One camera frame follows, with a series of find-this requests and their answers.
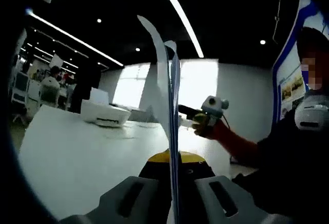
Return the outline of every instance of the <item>window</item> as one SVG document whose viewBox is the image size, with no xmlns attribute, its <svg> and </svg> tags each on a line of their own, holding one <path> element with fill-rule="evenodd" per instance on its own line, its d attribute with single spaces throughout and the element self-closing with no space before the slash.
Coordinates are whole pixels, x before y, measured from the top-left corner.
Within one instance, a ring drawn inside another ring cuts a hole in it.
<svg viewBox="0 0 329 224">
<path fill-rule="evenodd" d="M 216 96 L 218 61 L 181 60 L 178 103 L 200 109 L 208 96 Z"/>
<path fill-rule="evenodd" d="M 115 89 L 113 103 L 138 108 L 149 69 L 150 63 L 126 66 Z"/>
</svg>

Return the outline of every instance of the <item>chair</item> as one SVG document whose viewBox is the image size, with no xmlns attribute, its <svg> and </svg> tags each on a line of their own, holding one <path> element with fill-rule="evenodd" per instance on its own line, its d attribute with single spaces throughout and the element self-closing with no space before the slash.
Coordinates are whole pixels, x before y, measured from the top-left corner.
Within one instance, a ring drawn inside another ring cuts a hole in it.
<svg viewBox="0 0 329 224">
<path fill-rule="evenodd" d="M 41 85 L 38 106 L 40 107 L 41 105 L 45 104 L 51 107 L 58 107 L 59 96 L 60 96 L 60 89 L 54 86 Z"/>
<path fill-rule="evenodd" d="M 18 104 L 17 106 L 20 106 L 17 108 L 19 111 L 15 115 L 13 122 L 15 122 L 17 118 L 20 118 L 24 125 L 26 125 L 24 115 L 26 114 L 29 82 L 30 79 L 28 75 L 22 72 L 17 72 L 14 78 L 14 85 L 11 94 L 11 103 Z"/>
</svg>

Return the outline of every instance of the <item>desk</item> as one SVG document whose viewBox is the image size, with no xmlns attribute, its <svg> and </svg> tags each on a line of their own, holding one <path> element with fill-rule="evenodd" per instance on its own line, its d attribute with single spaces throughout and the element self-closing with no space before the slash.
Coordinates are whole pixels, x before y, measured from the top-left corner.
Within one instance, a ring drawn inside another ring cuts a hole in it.
<svg viewBox="0 0 329 224">
<path fill-rule="evenodd" d="M 102 194 L 138 176 L 151 156 L 167 148 L 160 124 L 127 121 L 122 128 L 102 128 L 43 105 L 26 130 L 19 161 L 38 198 L 62 219 L 97 207 Z M 215 174 L 229 177 L 229 155 L 216 141 L 182 127 L 179 148 L 204 157 Z"/>
</svg>

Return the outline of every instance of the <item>hand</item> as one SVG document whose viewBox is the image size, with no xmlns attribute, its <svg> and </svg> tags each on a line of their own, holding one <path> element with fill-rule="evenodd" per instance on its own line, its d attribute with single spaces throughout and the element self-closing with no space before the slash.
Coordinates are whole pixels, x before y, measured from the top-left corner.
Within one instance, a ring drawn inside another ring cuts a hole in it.
<svg viewBox="0 0 329 224">
<path fill-rule="evenodd" d="M 193 121 L 197 122 L 192 124 L 192 128 L 195 129 L 194 133 L 204 138 L 218 140 L 218 134 L 220 134 L 220 130 L 226 128 L 226 126 L 222 120 L 218 120 L 214 126 L 208 126 L 209 119 L 209 116 L 203 113 L 194 116 Z"/>
</svg>

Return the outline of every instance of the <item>yellow part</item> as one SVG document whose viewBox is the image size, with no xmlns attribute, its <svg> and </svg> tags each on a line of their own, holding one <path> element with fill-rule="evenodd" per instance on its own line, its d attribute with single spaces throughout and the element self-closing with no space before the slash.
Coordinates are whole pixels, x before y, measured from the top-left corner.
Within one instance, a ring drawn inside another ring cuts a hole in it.
<svg viewBox="0 0 329 224">
<path fill-rule="evenodd" d="M 201 156 L 198 156 L 196 154 L 189 153 L 189 152 L 181 151 L 180 155 L 181 155 L 181 160 L 182 160 L 183 163 L 203 162 L 203 161 L 205 161 L 205 159 L 202 158 Z M 152 156 L 148 161 L 149 162 L 166 162 L 166 163 L 169 163 L 169 161 L 170 161 L 169 149 L 167 149 L 166 151 L 164 151 L 162 153 L 158 153 L 158 154 Z"/>
</svg>

